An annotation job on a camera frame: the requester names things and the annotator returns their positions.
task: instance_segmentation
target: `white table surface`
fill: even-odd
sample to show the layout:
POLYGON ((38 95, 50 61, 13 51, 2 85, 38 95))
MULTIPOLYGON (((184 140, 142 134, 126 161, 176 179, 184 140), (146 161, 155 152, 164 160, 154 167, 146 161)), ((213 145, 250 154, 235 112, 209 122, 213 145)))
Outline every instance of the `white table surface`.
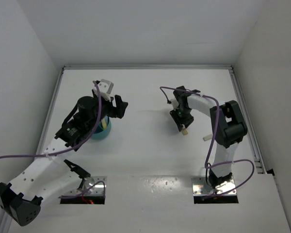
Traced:
MULTIPOLYGON (((290 232, 271 175, 257 174, 238 189, 239 204, 194 204, 192 175, 204 175, 210 119, 192 111, 189 134, 178 133, 161 85, 198 89, 222 101, 236 100, 228 70, 65 70, 44 140, 45 148, 76 101, 91 95, 92 80, 114 82, 113 95, 129 102, 123 119, 112 119, 103 141, 89 141, 70 161, 93 176, 108 176, 105 205, 46 206, 26 227, 10 233, 65 232, 290 232)), ((253 160, 247 137, 235 159, 253 160)), ((232 167, 235 182, 250 174, 249 163, 232 167)))

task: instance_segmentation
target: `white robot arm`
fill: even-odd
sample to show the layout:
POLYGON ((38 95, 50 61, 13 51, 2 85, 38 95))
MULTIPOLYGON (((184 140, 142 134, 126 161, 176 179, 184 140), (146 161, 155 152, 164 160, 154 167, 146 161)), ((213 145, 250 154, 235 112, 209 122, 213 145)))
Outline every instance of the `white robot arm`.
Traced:
POLYGON ((128 103, 123 102, 118 95, 110 97, 112 87, 113 83, 108 80, 95 81, 93 96, 78 100, 43 154, 8 184, 0 183, 0 206, 20 226, 32 222, 41 206, 77 189, 84 180, 91 177, 90 173, 67 158, 90 138, 97 122, 105 116, 124 116, 128 103), (45 180, 43 175, 46 173, 51 173, 54 179, 45 180))
MULTIPOLYGON (((194 120, 190 114, 192 109, 209 116, 214 129, 217 112, 216 102, 212 99, 188 94, 185 92, 184 86, 178 87, 177 90, 174 91, 175 98, 171 100, 173 110, 170 115, 177 124, 179 131, 187 134, 186 129, 194 120)), ((219 101, 219 105, 219 123, 215 137, 217 149, 213 165, 233 161, 238 144, 242 141, 243 136, 247 134, 247 126, 238 103, 234 100, 226 103, 219 101)), ((223 164, 210 169, 209 182, 215 188, 230 180, 231 176, 231 163, 223 164)))

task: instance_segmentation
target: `purple cable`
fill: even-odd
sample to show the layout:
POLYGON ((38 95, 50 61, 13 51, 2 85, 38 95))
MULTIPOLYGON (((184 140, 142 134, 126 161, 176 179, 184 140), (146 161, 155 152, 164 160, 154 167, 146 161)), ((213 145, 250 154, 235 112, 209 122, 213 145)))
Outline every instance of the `purple cable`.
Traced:
MULTIPOLYGON (((93 135, 93 133, 96 131, 96 129, 97 129, 98 125, 99 125, 99 122, 100 122, 99 119, 101 117, 102 104, 101 104, 101 93, 100 93, 99 87, 98 87, 97 83, 95 83, 95 82, 94 82, 94 85, 95 85, 95 87, 97 89, 98 115, 97 115, 97 120, 96 120, 96 123, 95 123, 95 125, 93 127, 93 130, 79 144, 77 144, 77 145, 75 145, 75 146, 73 146, 71 148, 68 148, 66 150, 62 150, 62 151, 59 151, 59 152, 50 153, 50 154, 48 154, 49 156, 55 156, 55 155, 63 154, 63 153, 66 153, 66 152, 69 152, 69 151, 72 151, 72 150, 75 150, 75 149, 80 148, 86 141, 88 141, 88 139, 91 138, 91 136, 93 135)), ((6 159, 6 158, 41 158, 41 157, 45 157, 45 154, 3 155, 3 156, 0 156, 0 159, 6 159)))
MULTIPOLYGON (((182 89, 176 89, 176 88, 171 88, 171 87, 167 87, 167 86, 161 86, 160 90, 165 95, 167 101, 170 101, 170 100, 168 99, 168 96, 166 95, 166 93, 164 92, 163 89, 180 91, 180 92, 188 93, 188 94, 191 94, 191 95, 201 96, 200 94, 198 94, 196 92, 192 92, 192 91, 188 91, 188 90, 182 90, 182 89)), ((208 153, 207 153, 207 156, 206 156, 206 160, 205 160, 205 164, 204 164, 205 169, 210 169, 210 168, 213 168, 213 167, 216 167, 216 166, 219 166, 219 165, 223 165, 223 164, 232 164, 232 163, 239 163, 239 162, 244 162, 244 161, 250 162, 251 166, 252 166, 251 174, 249 175, 249 177, 244 182, 242 182, 241 184, 239 184, 235 188, 233 188, 231 190, 228 190, 226 192, 223 192, 223 193, 220 193, 220 194, 215 194, 215 195, 205 196, 204 199, 207 199, 207 198, 214 198, 214 197, 222 196, 222 195, 224 195, 226 193, 229 193, 229 192, 231 192, 231 191, 243 186, 245 183, 247 183, 248 180, 251 179, 251 177, 254 174, 255 168, 254 168, 253 162, 251 160, 249 160, 249 159, 240 159, 240 160, 235 160, 234 162, 233 161, 226 161, 226 162, 221 162, 221 163, 214 164, 212 166, 208 166, 208 161, 209 161, 209 158, 210 158, 210 155, 211 155, 211 151, 212 151, 212 148, 213 148, 213 144, 214 144, 214 141, 215 141, 215 138, 216 138, 216 135, 217 135, 218 125, 219 125, 220 104, 219 104, 219 101, 214 97, 205 96, 205 95, 203 95, 202 97, 215 101, 215 103, 217 105, 217 112, 216 112, 216 116, 215 116, 214 129, 213 129, 213 132, 212 132, 213 136, 212 136, 212 139, 211 139, 211 143, 210 143, 209 150, 208 150, 208 153)))

